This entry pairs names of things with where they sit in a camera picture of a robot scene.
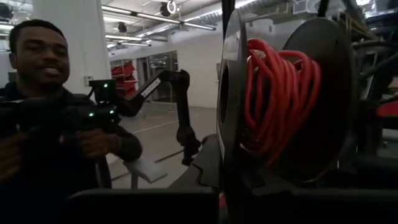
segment man's hand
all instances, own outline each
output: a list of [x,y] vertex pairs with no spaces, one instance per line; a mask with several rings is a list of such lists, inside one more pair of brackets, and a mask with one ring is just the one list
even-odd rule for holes
[[0,183],[17,174],[21,169],[21,149],[18,144],[27,139],[24,133],[0,140]]
[[[74,140],[84,155],[89,158],[98,158],[108,153],[115,153],[119,147],[118,137],[114,134],[105,134],[101,129],[78,132],[75,134]],[[61,136],[60,142],[63,143],[64,141],[63,136]]]

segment man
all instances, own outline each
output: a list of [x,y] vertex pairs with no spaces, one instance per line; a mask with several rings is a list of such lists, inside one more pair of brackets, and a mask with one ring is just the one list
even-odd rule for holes
[[[7,100],[51,98],[66,106],[74,96],[62,86],[70,71],[62,31],[35,19],[16,25],[9,38],[17,81],[2,91]],[[16,214],[15,222],[20,217],[53,220],[64,198],[98,187],[98,159],[113,153],[133,161],[141,152],[139,140],[113,123],[67,138],[56,129],[35,135],[15,130],[0,139],[0,202],[7,207],[1,216]]]

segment smile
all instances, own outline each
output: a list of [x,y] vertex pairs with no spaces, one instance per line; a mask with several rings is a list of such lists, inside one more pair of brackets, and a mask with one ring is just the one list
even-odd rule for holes
[[48,73],[48,74],[52,74],[52,75],[58,75],[60,72],[57,70],[57,69],[55,69],[55,68],[45,68],[45,69],[43,69],[43,71],[45,72],[45,73]]

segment short hair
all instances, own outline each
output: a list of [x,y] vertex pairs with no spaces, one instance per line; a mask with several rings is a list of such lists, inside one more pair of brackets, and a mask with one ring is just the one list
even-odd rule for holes
[[47,28],[50,30],[53,30],[57,33],[59,33],[64,39],[65,36],[63,35],[62,31],[55,26],[54,24],[52,24],[51,22],[48,21],[43,21],[41,19],[32,19],[29,21],[24,21],[21,22],[20,24],[14,26],[14,28],[12,28],[12,30],[10,31],[10,36],[9,36],[9,45],[10,45],[10,51],[12,53],[16,53],[17,51],[17,41],[19,38],[19,34],[21,33],[21,30],[25,27],[43,27],[43,28]]

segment fluorescent light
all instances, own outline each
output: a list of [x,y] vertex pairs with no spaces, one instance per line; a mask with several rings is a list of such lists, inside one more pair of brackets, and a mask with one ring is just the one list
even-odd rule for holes
[[138,37],[143,37],[143,36],[146,36],[146,35],[151,35],[151,34],[156,34],[156,33],[159,33],[159,32],[163,32],[165,30],[170,29],[170,27],[172,27],[172,26],[175,26],[175,25],[168,24],[168,25],[162,26],[162,27],[160,27],[160,28],[158,28],[156,30],[152,30],[152,31],[140,34],[140,35],[138,35]]
[[108,17],[108,16],[104,16],[104,21],[106,21],[106,22],[124,22],[126,24],[132,24],[132,21],[129,21],[126,19],[118,19],[118,18]]
[[14,28],[14,25],[6,24],[6,23],[0,23],[0,29],[11,30],[12,28]]
[[127,46],[139,46],[139,47],[150,47],[151,44],[134,44],[134,43],[120,43],[121,45]]
[[116,7],[111,7],[111,6],[101,6],[102,10],[106,12],[114,12],[114,13],[120,13],[124,15],[131,15],[131,11],[125,10],[125,9],[120,9]]
[[140,38],[140,37],[126,37],[126,36],[118,36],[118,35],[105,35],[105,38],[117,39],[117,40],[142,40],[142,38]]
[[153,15],[144,14],[144,13],[140,13],[140,12],[137,12],[137,14],[135,16],[143,18],[143,19],[152,19],[152,20],[160,21],[160,22],[169,22],[169,23],[173,23],[173,24],[181,24],[181,21],[177,21],[177,20],[174,20],[174,19],[168,19],[168,18],[164,18],[164,17],[160,17],[160,16],[153,16]]
[[356,0],[356,4],[358,6],[364,6],[364,5],[369,4],[370,2],[371,2],[371,0]]
[[199,25],[199,24],[192,24],[190,22],[184,22],[184,25],[189,26],[189,27],[199,28],[199,29],[216,30],[215,27],[203,26],[203,25]]

